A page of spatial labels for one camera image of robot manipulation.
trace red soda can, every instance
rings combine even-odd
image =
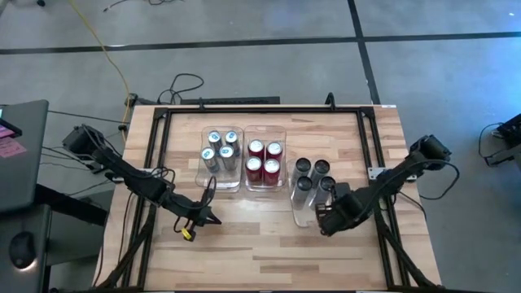
[[[246,161],[246,176],[250,183],[262,182],[262,161],[257,157],[250,157]]]
[[[264,162],[264,185],[276,186],[280,175],[280,163],[275,159]]]
[[[247,153],[252,157],[255,156],[260,159],[260,161],[264,160],[264,143],[258,139],[254,139],[250,141],[250,144],[247,146]]]
[[[280,163],[280,159],[282,158],[282,144],[280,142],[271,142],[268,147],[266,147],[266,159],[275,159]]]

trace black stand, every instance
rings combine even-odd
[[[73,216],[76,219],[102,227],[105,226],[105,219],[107,219],[107,211],[104,209],[71,198],[40,184],[36,184],[34,203],[47,204],[55,212]]]

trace clear plastic bin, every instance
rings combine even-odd
[[[237,135],[237,148],[239,152],[234,151],[234,162],[235,168],[230,169],[226,168],[226,166],[230,166],[227,164],[225,166],[225,162],[223,160],[227,160],[227,158],[222,158],[219,150],[215,150],[216,144],[211,145],[208,140],[208,135],[212,131],[217,131],[221,136],[221,145],[226,146],[227,142],[225,141],[225,136],[229,131],[235,131]],[[201,149],[199,151],[199,168],[197,172],[197,176],[195,177],[195,183],[198,186],[206,187],[208,182],[210,181],[211,176],[215,176],[217,179],[217,190],[219,192],[237,192],[240,189],[241,183],[241,166],[243,165],[243,130],[239,127],[234,126],[209,126],[205,127],[201,132]],[[206,147],[211,147],[215,152],[216,161],[218,164],[218,169],[209,170],[207,165],[204,163],[202,158],[203,150]]]
[[[311,176],[311,172],[313,171],[315,163],[319,159],[310,159],[311,162],[311,169],[309,170],[308,177]],[[304,201],[304,204],[302,207],[296,207],[293,200],[291,200],[291,197],[293,193],[295,192],[295,182],[293,182],[293,171],[295,169],[297,159],[288,160],[287,161],[287,174],[288,174],[288,197],[291,201],[291,207],[293,210],[293,218],[295,220],[295,223],[302,228],[308,228],[308,227],[316,227],[317,226],[317,217],[315,216],[315,208],[314,205],[312,205],[312,200],[314,196],[317,193],[317,188],[319,187],[312,187],[309,191],[307,198]],[[331,170],[329,170],[324,176],[331,176]],[[331,196],[327,200],[327,204],[331,203]]]
[[[255,155],[254,151],[250,151],[249,146],[252,141],[258,140],[262,142],[263,149],[261,151],[262,155]],[[270,150],[277,150],[280,153],[275,152],[268,153],[268,148]],[[275,192],[281,190],[286,184],[287,180],[287,170],[286,170],[286,130],[282,126],[262,126],[262,125],[251,125],[244,129],[244,143],[243,143],[243,162],[242,170],[243,170],[243,181],[246,188],[250,191],[260,191],[260,192]],[[247,169],[248,160],[253,156],[260,157],[260,180],[250,180],[253,178],[252,171]],[[269,159],[278,161],[278,175],[276,173],[267,173],[264,170],[265,163]],[[267,163],[269,168],[275,168],[275,163],[270,161]]]

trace wooden table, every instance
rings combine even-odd
[[[374,106],[388,167],[407,155],[404,134],[395,107]],[[125,146],[124,159],[136,168],[144,164],[154,107],[136,107]],[[367,185],[356,116],[339,114],[179,114],[173,116],[165,165],[176,173],[177,193],[200,198],[195,184],[206,126],[281,125],[287,131],[287,160],[302,156],[331,163],[336,181],[353,189]],[[366,126],[368,138],[370,128]],[[160,135],[155,143],[155,166]],[[376,164],[374,149],[371,159]],[[419,201],[413,184],[403,191]],[[354,230],[321,236],[317,227],[301,229],[293,220],[289,195],[217,193],[211,206],[222,225],[197,229],[193,242],[173,232],[176,217],[158,210],[147,271],[147,290],[354,290],[385,289],[374,219]],[[104,261],[100,281],[114,269],[120,249],[123,216],[129,191],[118,186],[105,230]],[[124,251],[137,200],[131,201],[125,228]],[[416,265],[434,283],[440,283],[427,225],[418,207],[398,197],[395,205],[401,239]],[[399,274],[392,249],[393,273]],[[141,250],[134,258],[131,283],[135,284]]]

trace silver can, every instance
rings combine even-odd
[[[217,156],[211,147],[205,147],[203,151],[201,151],[201,159],[204,161],[208,171],[211,173],[219,171],[219,162],[217,162]]]
[[[314,210],[315,205],[317,203],[326,203],[329,199],[329,195],[331,194],[331,189],[333,188],[333,186],[335,186],[335,184],[335,179],[329,176],[325,176],[322,179],[320,179],[320,182],[318,183],[317,187],[317,192],[309,202],[309,207]]]
[[[311,190],[311,179],[303,176],[297,179],[293,193],[291,194],[291,205],[295,210],[301,210],[306,203],[309,191]]]
[[[293,175],[291,176],[291,184],[295,185],[296,181],[300,177],[308,176],[309,170],[311,169],[311,162],[306,158],[300,158],[295,162],[295,168],[293,169]]]
[[[219,151],[222,147],[221,134],[216,130],[210,131],[208,133],[208,142],[210,142],[210,146],[214,151]]]
[[[311,175],[309,176],[309,178],[311,178],[311,181],[313,182],[313,188],[316,188],[320,179],[322,179],[328,173],[329,163],[327,163],[326,160],[318,160],[317,162],[315,162],[315,165],[313,166],[313,171],[311,171]]]
[[[234,148],[231,146],[222,146],[219,150],[221,154],[222,163],[225,165],[225,169],[228,171],[233,171],[237,168],[235,163],[235,155]]]
[[[239,136],[233,130],[228,131],[225,135],[225,142],[228,146],[234,148],[235,156],[239,156],[241,152],[241,146],[239,141]]]

